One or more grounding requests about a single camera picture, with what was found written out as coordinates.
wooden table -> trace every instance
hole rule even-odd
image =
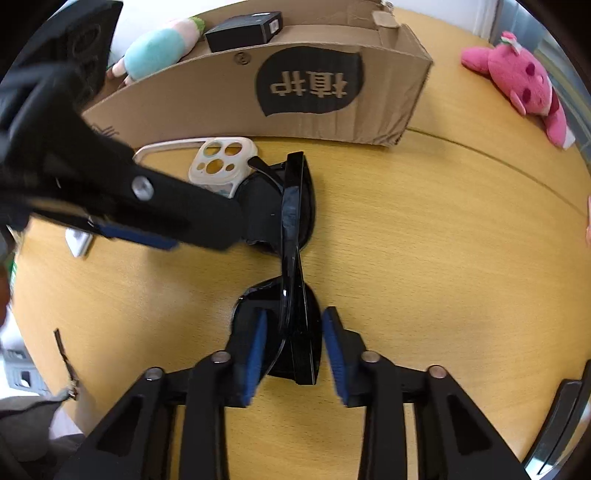
[[[336,305],[400,365],[446,366],[523,456],[560,380],[591,358],[591,180],[574,148],[556,150],[488,80],[457,67],[461,46],[480,40],[399,18],[436,66],[397,147],[256,143],[268,163],[297,150],[310,163],[317,224],[303,267],[321,307]],[[190,151],[146,160],[182,177],[190,161]],[[66,382],[60,328],[85,387],[70,405],[85,431],[143,369],[187,368],[222,347],[238,296],[279,273],[276,258],[245,245],[160,252],[100,238],[76,260],[63,231],[31,225],[14,308],[52,390]],[[227,427],[234,479],[356,478],[363,411],[339,404],[326,356],[317,386],[268,377],[250,408],[228,410]]]

black speech bubble logo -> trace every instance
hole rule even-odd
[[[265,60],[256,74],[256,97],[265,116],[340,110],[363,86],[359,53],[291,47]]]

black sunglasses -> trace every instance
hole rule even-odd
[[[253,157],[249,165],[255,172],[235,195],[248,217],[246,241],[278,253],[281,275],[244,292],[236,303],[232,326],[256,322],[264,310],[268,326],[261,378],[268,374],[314,385],[322,352],[322,321],[316,296],[304,282],[300,258],[300,246],[310,239],[316,218],[308,163],[303,152],[295,152],[281,164],[268,166]],[[274,212],[276,205],[281,207]]]

black box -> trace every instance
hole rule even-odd
[[[211,51],[252,47],[268,43],[283,28],[281,12],[238,15],[205,33]]]

pink stuffed bear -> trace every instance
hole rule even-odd
[[[462,51],[462,65],[490,75],[521,115],[541,115],[546,135],[554,145],[569,148],[574,143],[545,68],[517,42],[513,33],[503,32],[501,43],[495,48],[466,48]]]

